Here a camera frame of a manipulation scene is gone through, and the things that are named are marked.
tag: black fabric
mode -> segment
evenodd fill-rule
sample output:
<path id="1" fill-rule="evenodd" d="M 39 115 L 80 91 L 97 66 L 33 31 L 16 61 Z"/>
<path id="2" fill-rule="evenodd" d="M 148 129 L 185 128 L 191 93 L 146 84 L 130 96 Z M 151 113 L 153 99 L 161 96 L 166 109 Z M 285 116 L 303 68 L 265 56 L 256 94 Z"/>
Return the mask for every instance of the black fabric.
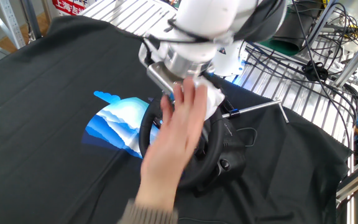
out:
<path id="1" fill-rule="evenodd" d="M 139 186 L 141 160 L 83 145 L 104 91 L 144 101 L 160 94 L 140 43 L 101 21 L 60 17 L 48 36 L 0 61 L 0 223 L 114 223 Z M 236 108 L 268 101 L 214 77 Z M 276 106 L 233 119 L 258 131 L 238 181 L 195 197 L 179 192 L 180 217 L 228 223 L 334 223 L 335 191 L 349 150 Z"/>

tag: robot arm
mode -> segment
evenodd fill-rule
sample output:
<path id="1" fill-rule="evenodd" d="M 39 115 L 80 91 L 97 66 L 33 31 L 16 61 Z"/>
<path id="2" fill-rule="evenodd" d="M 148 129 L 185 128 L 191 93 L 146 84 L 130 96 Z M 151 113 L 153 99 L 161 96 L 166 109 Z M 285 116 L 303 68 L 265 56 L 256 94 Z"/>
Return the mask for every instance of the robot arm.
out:
<path id="1" fill-rule="evenodd" d="M 156 44 L 146 39 L 147 46 L 143 44 L 139 52 L 140 61 L 147 67 L 148 76 L 169 95 L 173 83 L 186 77 L 193 77 L 196 85 L 207 85 L 208 119 L 224 95 L 200 75 L 212 70 L 218 47 L 232 45 L 235 40 L 268 39 L 283 21 L 285 3 L 285 0 L 182 0 L 176 21 L 156 26 L 147 35 L 192 43 Z"/>

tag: sleeve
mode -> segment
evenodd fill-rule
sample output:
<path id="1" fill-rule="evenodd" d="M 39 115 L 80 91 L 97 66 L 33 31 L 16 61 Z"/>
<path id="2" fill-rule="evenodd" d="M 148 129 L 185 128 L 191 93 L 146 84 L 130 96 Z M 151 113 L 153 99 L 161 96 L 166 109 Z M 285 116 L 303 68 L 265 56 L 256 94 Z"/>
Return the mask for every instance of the sleeve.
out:
<path id="1" fill-rule="evenodd" d="M 177 224 L 178 212 L 140 207 L 130 200 L 118 224 Z"/>

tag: human hand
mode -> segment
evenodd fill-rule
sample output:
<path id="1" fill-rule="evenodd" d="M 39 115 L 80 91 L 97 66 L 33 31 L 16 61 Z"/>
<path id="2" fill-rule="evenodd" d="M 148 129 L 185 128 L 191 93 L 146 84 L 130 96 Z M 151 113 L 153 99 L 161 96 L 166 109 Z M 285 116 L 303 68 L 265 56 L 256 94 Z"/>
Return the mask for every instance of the human hand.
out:
<path id="1" fill-rule="evenodd" d="M 206 113 L 207 88 L 195 89 L 192 79 L 176 84 L 175 112 L 167 96 L 161 100 L 163 124 L 149 146 L 140 170 L 141 183 L 135 202 L 172 210 L 181 174 L 201 136 Z"/>

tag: red sign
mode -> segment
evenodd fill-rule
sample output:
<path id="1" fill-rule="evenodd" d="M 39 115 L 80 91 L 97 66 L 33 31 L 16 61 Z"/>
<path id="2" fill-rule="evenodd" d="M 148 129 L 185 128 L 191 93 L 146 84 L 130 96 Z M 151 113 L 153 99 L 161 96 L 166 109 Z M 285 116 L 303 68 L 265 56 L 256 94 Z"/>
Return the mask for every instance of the red sign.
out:
<path id="1" fill-rule="evenodd" d="M 75 1 L 76 0 L 52 0 L 52 3 L 59 11 L 75 16 L 85 9 L 85 6 L 75 3 Z"/>

